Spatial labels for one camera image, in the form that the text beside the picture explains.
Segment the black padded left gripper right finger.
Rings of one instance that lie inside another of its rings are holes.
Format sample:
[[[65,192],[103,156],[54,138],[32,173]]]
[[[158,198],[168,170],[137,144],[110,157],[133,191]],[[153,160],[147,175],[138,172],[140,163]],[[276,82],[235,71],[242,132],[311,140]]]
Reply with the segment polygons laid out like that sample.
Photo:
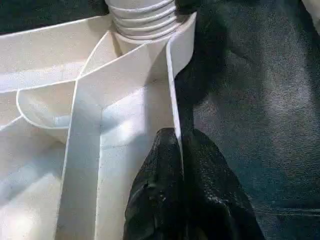
[[[208,240],[263,240],[252,205],[216,144],[193,129],[182,146],[191,224]]]

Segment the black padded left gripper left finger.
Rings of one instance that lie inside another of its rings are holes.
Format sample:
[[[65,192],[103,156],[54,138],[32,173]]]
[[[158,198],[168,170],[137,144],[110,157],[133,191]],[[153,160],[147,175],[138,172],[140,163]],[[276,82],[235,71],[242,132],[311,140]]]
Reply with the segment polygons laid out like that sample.
[[[181,240],[185,210],[180,146],[175,130],[160,129],[131,186],[124,240]]]

